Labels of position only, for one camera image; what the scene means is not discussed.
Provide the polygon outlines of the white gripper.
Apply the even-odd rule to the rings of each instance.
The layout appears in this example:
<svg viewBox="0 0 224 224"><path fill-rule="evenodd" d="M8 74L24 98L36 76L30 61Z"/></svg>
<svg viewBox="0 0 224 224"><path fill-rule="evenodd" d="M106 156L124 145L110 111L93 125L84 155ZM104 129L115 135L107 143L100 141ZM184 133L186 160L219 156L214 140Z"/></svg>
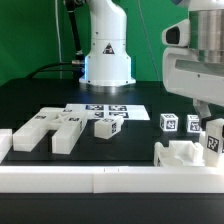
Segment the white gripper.
<svg viewBox="0 0 224 224"><path fill-rule="evenodd" d="M211 117L208 103L224 107L224 64L199 62L187 48L168 47L162 72L166 90L194 99L200 119Z"/></svg>

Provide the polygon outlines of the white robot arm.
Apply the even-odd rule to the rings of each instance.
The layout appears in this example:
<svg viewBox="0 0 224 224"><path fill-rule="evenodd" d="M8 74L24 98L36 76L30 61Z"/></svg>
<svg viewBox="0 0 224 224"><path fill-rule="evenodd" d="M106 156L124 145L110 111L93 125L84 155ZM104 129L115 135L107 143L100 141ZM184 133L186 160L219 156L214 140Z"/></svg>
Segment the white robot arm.
<svg viewBox="0 0 224 224"><path fill-rule="evenodd" d="M224 0L171 0L188 18L165 29L162 59L165 89L193 100L200 117L210 104L224 107ZM126 21L112 0L84 0L91 16L91 50L80 79L91 87L117 89L133 84L126 53Z"/></svg>

